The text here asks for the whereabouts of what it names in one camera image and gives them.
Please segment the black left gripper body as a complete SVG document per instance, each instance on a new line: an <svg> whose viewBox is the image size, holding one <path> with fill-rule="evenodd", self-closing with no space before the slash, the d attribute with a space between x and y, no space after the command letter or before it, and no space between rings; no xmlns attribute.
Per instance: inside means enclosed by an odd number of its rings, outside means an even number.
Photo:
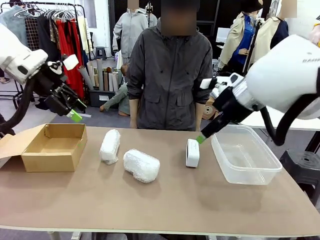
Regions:
<svg viewBox="0 0 320 240"><path fill-rule="evenodd" d="M61 61L48 61L42 64L33 76L35 79L33 91L44 98L51 112L59 116L66 116L71 110L77 109L74 104L80 99L67 84L68 78L63 72L63 66Z"/></svg>

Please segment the slim bubble-wrapped clock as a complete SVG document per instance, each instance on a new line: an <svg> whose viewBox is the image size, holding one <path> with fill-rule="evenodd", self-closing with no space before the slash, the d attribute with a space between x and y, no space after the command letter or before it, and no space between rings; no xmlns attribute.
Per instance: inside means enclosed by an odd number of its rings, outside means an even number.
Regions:
<svg viewBox="0 0 320 240"><path fill-rule="evenodd" d="M101 161L106 165L112 165L118 161L117 154L120 146L120 138L121 135L116 129L111 129L105 134L99 155Z"/></svg>

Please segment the wide bubble-wrapped clock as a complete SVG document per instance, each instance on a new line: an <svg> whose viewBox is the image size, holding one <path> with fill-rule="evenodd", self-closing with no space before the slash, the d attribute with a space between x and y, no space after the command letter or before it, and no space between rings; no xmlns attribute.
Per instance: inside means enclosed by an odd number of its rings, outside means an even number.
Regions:
<svg viewBox="0 0 320 240"><path fill-rule="evenodd" d="M123 156L124 169L142 183L153 182L160 170L160 161L137 149L128 150Z"/></svg>

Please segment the person's right forearm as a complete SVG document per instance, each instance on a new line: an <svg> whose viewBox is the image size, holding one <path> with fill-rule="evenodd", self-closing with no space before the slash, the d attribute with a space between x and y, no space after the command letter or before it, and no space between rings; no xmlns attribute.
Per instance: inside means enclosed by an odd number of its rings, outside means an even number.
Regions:
<svg viewBox="0 0 320 240"><path fill-rule="evenodd" d="M138 108L139 108L139 100L138 99L130 99L129 106L130 106L130 127L132 129L136 129L137 128L137 115L138 115Z"/></svg>

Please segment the white unwrapped clock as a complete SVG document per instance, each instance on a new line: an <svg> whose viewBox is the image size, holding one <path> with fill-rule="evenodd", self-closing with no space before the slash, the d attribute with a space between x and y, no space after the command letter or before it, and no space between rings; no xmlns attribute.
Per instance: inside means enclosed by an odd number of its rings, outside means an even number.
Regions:
<svg viewBox="0 0 320 240"><path fill-rule="evenodd" d="M199 160L199 143L195 139L188 139L186 144L185 165L189 168L197 168Z"/></svg>

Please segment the dark storage bin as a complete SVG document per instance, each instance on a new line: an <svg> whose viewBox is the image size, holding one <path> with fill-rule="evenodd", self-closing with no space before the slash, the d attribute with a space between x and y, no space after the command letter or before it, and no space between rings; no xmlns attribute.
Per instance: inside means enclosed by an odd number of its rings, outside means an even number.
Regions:
<svg viewBox="0 0 320 240"><path fill-rule="evenodd" d="M93 108L99 108L114 96L114 91L89 90L90 106Z"/></svg>

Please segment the white background table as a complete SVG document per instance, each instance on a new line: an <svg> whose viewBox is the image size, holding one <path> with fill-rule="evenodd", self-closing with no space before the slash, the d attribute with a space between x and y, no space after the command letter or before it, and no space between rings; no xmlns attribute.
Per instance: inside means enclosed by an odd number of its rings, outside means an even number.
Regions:
<svg viewBox="0 0 320 240"><path fill-rule="evenodd" d="M280 120L284 114L276 109L267 107L270 115L271 122L275 128L277 128ZM241 122L242 125L246 125L251 128L265 129L265 123L260 111L254 111L246 119ZM289 127L290 130L299 131L320 131L320 119L295 119Z"/></svg>

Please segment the open brown cardboard box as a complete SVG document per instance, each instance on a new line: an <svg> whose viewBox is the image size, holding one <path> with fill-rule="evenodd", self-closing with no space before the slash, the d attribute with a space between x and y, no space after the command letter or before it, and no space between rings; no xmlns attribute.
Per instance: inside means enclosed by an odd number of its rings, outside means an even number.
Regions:
<svg viewBox="0 0 320 240"><path fill-rule="evenodd" d="M20 156L28 173L74 172L87 140L85 124L42 124L0 139L0 159Z"/></svg>

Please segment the clear plastic container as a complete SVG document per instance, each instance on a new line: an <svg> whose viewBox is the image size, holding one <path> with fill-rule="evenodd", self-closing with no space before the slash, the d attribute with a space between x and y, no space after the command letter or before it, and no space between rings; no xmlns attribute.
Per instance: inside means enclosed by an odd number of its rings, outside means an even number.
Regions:
<svg viewBox="0 0 320 240"><path fill-rule="evenodd" d="M246 125L230 124L211 136L211 147L227 182L266 186L283 169L279 159Z"/></svg>

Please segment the red dress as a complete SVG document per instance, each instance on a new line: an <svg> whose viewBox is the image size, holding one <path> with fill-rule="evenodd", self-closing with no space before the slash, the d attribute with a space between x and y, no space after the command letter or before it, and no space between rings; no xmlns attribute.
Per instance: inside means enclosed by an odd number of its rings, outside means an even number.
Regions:
<svg viewBox="0 0 320 240"><path fill-rule="evenodd" d="M83 99L85 96L84 80L78 71L80 66L83 65L82 45L80 44L76 23L74 21L62 22L59 19L55 23L58 29L61 54L68 56L75 54L79 62L71 70L64 67L64 73L67 76L66 82L77 93L78 97Z"/></svg>

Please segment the black hanging garment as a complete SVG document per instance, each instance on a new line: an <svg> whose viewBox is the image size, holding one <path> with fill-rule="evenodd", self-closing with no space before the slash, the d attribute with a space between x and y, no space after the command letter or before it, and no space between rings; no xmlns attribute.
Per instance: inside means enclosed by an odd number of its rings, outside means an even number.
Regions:
<svg viewBox="0 0 320 240"><path fill-rule="evenodd" d="M51 41L50 21L43 14L37 18L39 48L48 55L48 61L56 62L60 58L57 44Z"/></svg>

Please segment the person in grey jacket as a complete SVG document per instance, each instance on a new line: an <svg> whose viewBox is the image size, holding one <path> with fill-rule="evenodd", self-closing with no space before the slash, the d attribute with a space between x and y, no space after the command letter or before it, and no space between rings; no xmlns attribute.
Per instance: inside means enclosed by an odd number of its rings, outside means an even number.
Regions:
<svg viewBox="0 0 320 240"><path fill-rule="evenodd" d="M196 25L200 1L161 0L157 25L135 42L126 77L137 129L196 131L196 103L210 95L201 81L213 76L213 48Z"/></svg>

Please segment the cream hanging garment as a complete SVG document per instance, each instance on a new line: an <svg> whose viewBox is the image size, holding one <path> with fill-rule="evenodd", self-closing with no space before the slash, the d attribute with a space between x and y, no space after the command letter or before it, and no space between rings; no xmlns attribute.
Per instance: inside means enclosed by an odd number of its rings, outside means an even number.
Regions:
<svg viewBox="0 0 320 240"><path fill-rule="evenodd" d="M79 33L82 42L82 48L85 53L88 55L92 50L92 42L91 42L91 35L88 26L88 20L83 15L77 17Z"/></svg>

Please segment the mannequin in beige coat, blue shirt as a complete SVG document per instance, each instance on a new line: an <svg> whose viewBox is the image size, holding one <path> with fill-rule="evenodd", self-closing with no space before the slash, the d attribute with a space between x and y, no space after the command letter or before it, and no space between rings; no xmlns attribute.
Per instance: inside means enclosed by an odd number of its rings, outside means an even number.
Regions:
<svg viewBox="0 0 320 240"><path fill-rule="evenodd" d="M240 13L230 27L218 60L220 71L243 73L255 34L256 17L262 8L263 0L240 0Z"/></svg>

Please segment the mannequin in grey hoodie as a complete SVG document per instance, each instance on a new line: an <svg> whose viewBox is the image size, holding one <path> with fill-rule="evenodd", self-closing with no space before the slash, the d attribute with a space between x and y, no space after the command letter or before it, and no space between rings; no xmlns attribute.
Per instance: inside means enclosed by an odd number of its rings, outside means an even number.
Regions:
<svg viewBox="0 0 320 240"><path fill-rule="evenodd" d="M113 29L112 50L121 51L122 60L128 63L139 35L145 29L157 25L158 19L153 12L147 13L143 8L128 8Z"/></svg>

